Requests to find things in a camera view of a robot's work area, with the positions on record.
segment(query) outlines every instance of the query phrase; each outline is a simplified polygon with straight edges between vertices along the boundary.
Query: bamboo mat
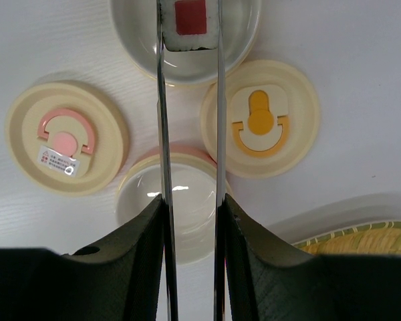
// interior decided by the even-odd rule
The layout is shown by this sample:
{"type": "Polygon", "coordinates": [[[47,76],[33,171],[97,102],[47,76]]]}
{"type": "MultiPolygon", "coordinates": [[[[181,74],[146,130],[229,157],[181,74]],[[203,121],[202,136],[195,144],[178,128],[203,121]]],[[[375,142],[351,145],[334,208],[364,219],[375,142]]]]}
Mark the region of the bamboo mat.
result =
{"type": "Polygon", "coordinates": [[[401,221],[359,225],[296,243],[311,254],[401,254],[401,221]]]}

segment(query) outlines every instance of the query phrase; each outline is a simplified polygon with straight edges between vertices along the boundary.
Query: metal tongs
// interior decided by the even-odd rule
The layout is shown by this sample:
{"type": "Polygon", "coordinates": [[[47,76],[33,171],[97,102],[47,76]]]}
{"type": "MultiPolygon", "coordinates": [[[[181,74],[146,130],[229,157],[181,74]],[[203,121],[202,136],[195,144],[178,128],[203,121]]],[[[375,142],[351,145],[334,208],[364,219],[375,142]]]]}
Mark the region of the metal tongs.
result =
{"type": "MultiPolygon", "coordinates": [[[[226,125],[227,102],[225,96],[225,56],[223,50],[223,4],[219,4],[218,84],[217,84],[217,192],[215,202],[215,266],[214,266],[214,321],[225,317],[225,226],[223,205],[226,196],[226,125]]],[[[174,213],[172,207],[172,181],[166,109],[166,84],[163,75],[164,38],[160,16],[160,0],[156,0],[157,14],[157,81],[158,81],[158,127],[160,144],[160,168],[162,172],[162,199],[167,218],[164,220],[164,247],[166,267],[166,293],[168,296],[168,320],[178,320],[176,288],[176,260],[174,238],[174,213]]]]}

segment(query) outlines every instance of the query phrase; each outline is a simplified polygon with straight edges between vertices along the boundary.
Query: round lid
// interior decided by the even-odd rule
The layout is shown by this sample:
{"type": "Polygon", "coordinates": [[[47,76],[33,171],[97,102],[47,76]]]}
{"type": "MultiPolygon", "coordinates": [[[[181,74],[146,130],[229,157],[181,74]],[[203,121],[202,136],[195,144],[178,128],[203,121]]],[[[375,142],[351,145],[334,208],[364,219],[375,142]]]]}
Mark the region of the round lid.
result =
{"type": "MultiPolygon", "coordinates": [[[[317,94],[295,68],[271,60],[244,63],[226,80],[227,170],[249,178],[272,177],[295,166],[319,128],[317,94]]],[[[200,112],[204,144],[217,159],[217,85],[200,112]]]]}
{"type": "Polygon", "coordinates": [[[6,119],[13,160],[41,186],[68,196],[104,188],[128,156],[129,136],[115,105],[79,82],[54,82],[22,93],[6,119]]]}

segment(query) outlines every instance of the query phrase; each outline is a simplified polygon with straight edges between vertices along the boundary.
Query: white table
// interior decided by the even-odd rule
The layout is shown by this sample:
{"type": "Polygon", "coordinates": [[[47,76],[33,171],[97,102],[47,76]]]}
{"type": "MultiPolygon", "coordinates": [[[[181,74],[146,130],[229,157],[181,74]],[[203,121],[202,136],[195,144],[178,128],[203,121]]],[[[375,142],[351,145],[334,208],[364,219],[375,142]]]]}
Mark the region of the white table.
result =
{"type": "MultiPolygon", "coordinates": [[[[288,173],[262,181],[229,177],[236,199],[288,239],[309,234],[317,229],[312,220],[327,223],[327,213],[346,208],[351,219],[360,207],[372,217],[401,217],[401,0],[264,2],[249,59],[299,68],[318,91],[323,118],[311,152],[288,173]],[[291,234],[295,230],[300,234],[291,234]]],[[[171,141],[203,147],[198,112],[205,92],[168,89],[171,141]]],[[[71,253],[117,228],[116,187],[135,159],[158,144],[155,108],[156,83],[128,61],[107,1],[1,0],[0,247],[71,253]],[[33,84],[63,79],[105,91],[132,135],[123,170],[90,197],[60,197],[34,185],[4,142],[5,115],[16,96],[33,84]]],[[[212,271],[212,257],[178,267],[181,320],[212,320],[212,271]]],[[[165,320],[160,295],[158,320],[165,320]]]]}

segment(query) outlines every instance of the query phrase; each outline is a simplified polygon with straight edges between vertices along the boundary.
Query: warning label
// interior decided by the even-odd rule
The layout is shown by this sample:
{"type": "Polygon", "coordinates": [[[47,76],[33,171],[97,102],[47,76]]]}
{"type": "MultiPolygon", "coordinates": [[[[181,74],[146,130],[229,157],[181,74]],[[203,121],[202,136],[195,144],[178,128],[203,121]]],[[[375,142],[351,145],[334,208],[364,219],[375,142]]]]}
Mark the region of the warning label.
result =
{"type": "Polygon", "coordinates": [[[37,162],[70,177],[75,177],[80,166],[80,161],[62,155],[46,146],[40,147],[37,162]]]}

